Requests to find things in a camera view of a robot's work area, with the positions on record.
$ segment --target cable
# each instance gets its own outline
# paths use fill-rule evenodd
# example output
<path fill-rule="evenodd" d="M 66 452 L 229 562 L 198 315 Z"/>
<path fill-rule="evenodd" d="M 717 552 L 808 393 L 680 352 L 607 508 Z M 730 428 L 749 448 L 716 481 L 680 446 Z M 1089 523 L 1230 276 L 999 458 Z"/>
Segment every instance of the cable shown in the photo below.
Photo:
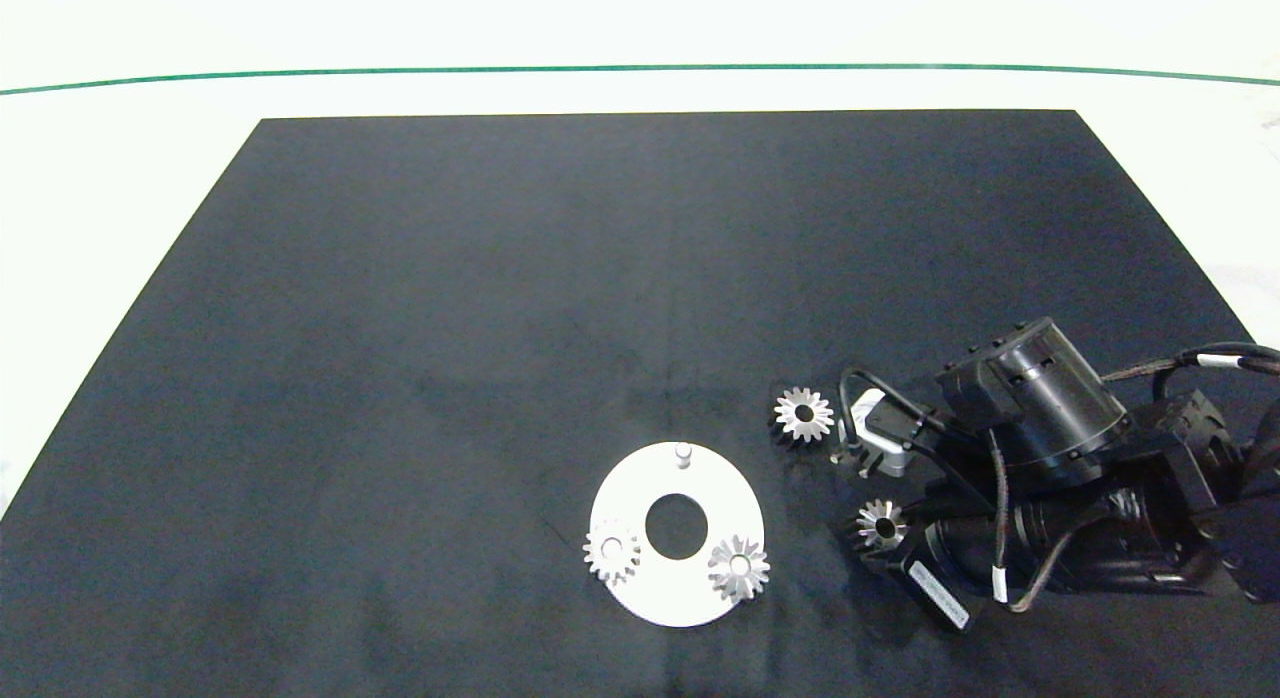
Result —
<path fill-rule="evenodd" d="M 849 383 L 850 378 L 860 378 L 867 383 L 873 384 L 876 388 L 879 388 L 884 393 L 884 397 L 897 403 L 899 407 L 906 411 L 916 421 L 919 421 L 923 425 L 928 425 L 937 433 L 951 435 L 952 438 L 957 438 L 966 443 L 973 442 L 972 435 L 966 433 L 960 433 L 959 430 L 942 423 L 937 418 L 929 415 L 923 407 L 911 402 L 909 397 L 899 393 L 897 389 L 895 389 L 891 384 L 884 383 L 884 380 L 881 379 L 878 375 L 868 370 L 860 369 L 856 365 L 851 365 L 840 373 L 840 402 L 842 410 L 841 418 L 844 418 L 846 421 L 849 420 L 849 409 L 852 406 L 852 403 L 849 402 L 849 389 L 846 387 L 846 383 Z"/>
<path fill-rule="evenodd" d="M 1152 397 L 1156 401 L 1164 401 L 1169 394 L 1169 379 L 1174 375 L 1174 371 L 1193 365 L 1235 368 L 1263 375 L 1280 377 L 1280 351 L 1239 341 L 1206 343 L 1204 346 L 1180 351 L 1171 359 L 1143 361 L 1126 369 L 1108 373 L 1102 375 L 1102 380 L 1111 383 L 1142 375 L 1155 375 L 1151 380 Z"/>
<path fill-rule="evenodd" d="M 1009 612 L 1024 613 L 1029 611 L 1032 603 L 1036 602 L 1036 598 L 1039 597 L 1044 585 L 1048 584 L 1048 579 L 1053 574 L 1053 569 L 1057 566 L 1059 558 L 1062 557 L 1062 551 L 1066 551 L 1066 547 L 1069 547 L 1071 539 L 1075 538 L 1075 534 L 1079 533 L 1080 529 L 1093 525 L 1111 515 L 1107 506 L 1094 505 L 1094 508 L 1098 507 L 1102 510 L 1097 512 L 1085 511 L 1085 514 L 1078 519 L 1074 525 L 1065 530 L 1062 535 L 1059 535 L 1053 543 L 1053 548 L 1048 552 L 1048 556 L 1044 556 L 1044 561 L 1039 565 L 1039 569 L 1036 570 L 1036 575 L 1032 578 L 1032 584 L 1027 588 L 1027 592 L 1023 593 L 1023 597 L 1005 606 Z"/>
<path fill-rule="evenodd" d="M 996 429 L 987 429 L 987 447 L 996 469 L 996 558 L 991 565 L 991 592 L 1000 603 L 1009 602 L 1009 584 L 1005 581 L 1005 548 L 1009 544 L 1009 473 L 1005 456 L 996 442 Z"/>

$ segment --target silver gear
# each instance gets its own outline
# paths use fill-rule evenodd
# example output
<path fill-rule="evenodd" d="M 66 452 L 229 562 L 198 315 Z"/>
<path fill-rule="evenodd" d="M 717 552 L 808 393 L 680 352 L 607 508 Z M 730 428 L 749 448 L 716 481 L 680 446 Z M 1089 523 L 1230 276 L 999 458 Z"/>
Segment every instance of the silver gear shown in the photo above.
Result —
<path fill-rule="evenodd" d="M 603 520 L 586 534 L 582 546 L 586 570 L 605 585 L 626 583 L 640 566 L 640 539 L 616 520 Z"/>
<path fill-rule="evenodd" d="M 722 598 L 735 603 L 755 598 L 769 581 L 769 564 L 765 562 L 764 546 L 735 535 L 721 540 L 712 548 L 712 560 L 707 566 L 712 572 L 712 588 L 721 592 Z"/>
<path fill-rule="evenodd" d="M 896 548 L 899 543 L 902 542 L 902 537 L 906 535 L 906 524 L 901 521 L 902 508 L 895 506 L 893 501 L 881 501 L 879 498 L 868 502 L 860 511 L 858 511 L 858 535 L 864 539 L 863 544 L 868 548 L 887 549 Z M 888 533 L 888 526 L 892 525 L 892 535 L 884 535 Z"/>
<path fill-rule="evenodd" d="M 831 426 L 836 424 L 832 419 L 835 411 L 822 393 L 808 388 L 794 387 L 783 391 L 778 398 L 778 405 L 773 406 L 773 412 L 778 414 L 774 423 L 782 424 L 782 433 L 791 441 L 822 441 L 822 437 L 831 433 Z M 808 409 L 812 414 L 808 420 L 796 415 L 796 410 Z"/>

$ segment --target metal pin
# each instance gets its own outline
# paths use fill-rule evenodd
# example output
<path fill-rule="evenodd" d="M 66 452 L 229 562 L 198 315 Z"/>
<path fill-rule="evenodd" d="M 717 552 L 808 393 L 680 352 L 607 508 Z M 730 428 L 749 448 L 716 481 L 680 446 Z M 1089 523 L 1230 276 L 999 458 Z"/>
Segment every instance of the metal pin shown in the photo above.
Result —
<path fill-rule="evenodd" d="M 676 467 L 684 470 L 689 467 L 690 460 L 694 457 L 694 447 L 690 443 L 676 443 Z"/>

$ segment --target black cable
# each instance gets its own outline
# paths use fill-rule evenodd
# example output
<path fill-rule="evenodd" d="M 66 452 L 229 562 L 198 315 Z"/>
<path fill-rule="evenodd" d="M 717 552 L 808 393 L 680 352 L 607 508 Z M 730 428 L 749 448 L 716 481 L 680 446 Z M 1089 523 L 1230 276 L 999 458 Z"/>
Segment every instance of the black cable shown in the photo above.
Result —
<path fill-rule="evenodd" d="M 996 429 L 987 429 L 987 447 L 996 469 L 996 561 L 995 566 L 1004 570 L 1005 548 L 1009 544 L 1009 471 L 1005 469 L 1005 456 L 996 442 Z"/>
<path fill-rule="evenodd" d="M 1142 375 L 1155 375 L 1151 380 L 1152 397 L 1156 398 L 1156 401 L 1164 401 L 1169 394 L 1169 379 L 1171 375 L 1174 375 L 1178 369 L 1201 365 L 1199 356 L 1203 355 L 1233 356 L 1238 360 L 1235 361 L 1235 365 L 1230 368 L 1239 368 L 1252 373 L 1280 377 L 1280 351 L 1268 348 L 1267 346 L 1258 346 L 1257 343 L 1222 341 L 1179 351 L 1178 355 L 1171 359 L 1143 361 L 1102 375 L 1102 380 L 1111 383 Z"/>
<path fill-rule="evenodd" d="M 914 418 L 920 424 L 928 425 L 931 429 L 941 434 L 951 435 L 954 438 L 959 438 L 965 442 L 973 442 L 972 435 L 966 433 L 960 433 L 956 429 L 951 428 L 950 425 L 942 423 L 937 418 L 929 415 L 923 407 L 911 402 L 909 397 L 899 393 L 897 389 L 895 389 L 891 384 L 884 383 L 884 380 L 881 379 L 878 375 L 868 370 L 864 370 L 856 365 L 851 365 L 840 373 L 840 402 L 842 403 L 844 416 L 846 420 L 849 416 L 849 409 L 851 406 L 851 403 L 849 402 L 849 393 L 846 388 L 846 384 L 849 383 L 850 378 L 860 378 L 867 383 L 873 384 L 876 388 L 879 388 L 884 393 L 886 398 L 897 403 L 899 407 L 906 411 L 911 418 Z"/>
<path fill-rule="evenodd" d="M 1039 569 L 1036 570 L 1036 575 L 1032 578 L 1032 583 L 1027 588 L 1027 592 L 1023 593 L 1023 597 L 1012 603 L 1009 603 L 1007 606 L 1005 606 L 1005 608 L 1007 608 L 1009 612 L 1011 613 L 1024 613 L 1029 611 L 1032 603 L 1036 602 L 1036 598 L 1044 589 L 1044 585 L 1048 584 L 1048 579 L 1053 574 L 1053 569 L 1057 566 L 1059 558 L 1062 557 L 1062 552 L 1066 551 L 1066 547 L 1069 547 L 1071 539 L 1075 538 L 1075 534 L 1079 533 L 1079 530 L 1082 530 L 1083 528 L 1093 525 L 1097 521 L 1110 515 L 1111 511 L 1107 510 L 1106 507 L 1102 507 L 1101 511 L 1100 510 L 1085 511 L 1084 515 L 1076 519 L 1075 523 L 1069 529 L 1062 532 L 1062 535 L 1059 535 L 1059 538 L 1053 543 L 1053 548 L 1048 552 L 1048 556 L 1044 556 L 1044 561 L 1039 565 Z"/>

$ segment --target robotic arm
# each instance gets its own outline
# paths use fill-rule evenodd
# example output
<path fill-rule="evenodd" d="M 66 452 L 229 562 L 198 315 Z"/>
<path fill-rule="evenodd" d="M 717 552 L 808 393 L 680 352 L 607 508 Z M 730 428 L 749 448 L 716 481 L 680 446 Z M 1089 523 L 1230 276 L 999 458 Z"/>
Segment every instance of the robotic arm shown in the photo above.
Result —
<path fill-rule="evenodd" d="M 1199 391 L 1165 394 L 1187 365 L 1280 375 L 1280 352 L 1216 343 L 1100 378 L 1042 318 L 936 377 L 950 412 L 846 369 L 836 470 L 901 475 L 923 456 L 945 478 L 909 506 L 868 503 L 845 538 L 959 633 L 983 603 L 1023 612 L 1043 589 L 1280 599 L 1280 401 L 1242 448 Z M 1107 389 L 1143 375 L 1148 405 Z M 854 380 L 872 388 L 851 401 Z"/>

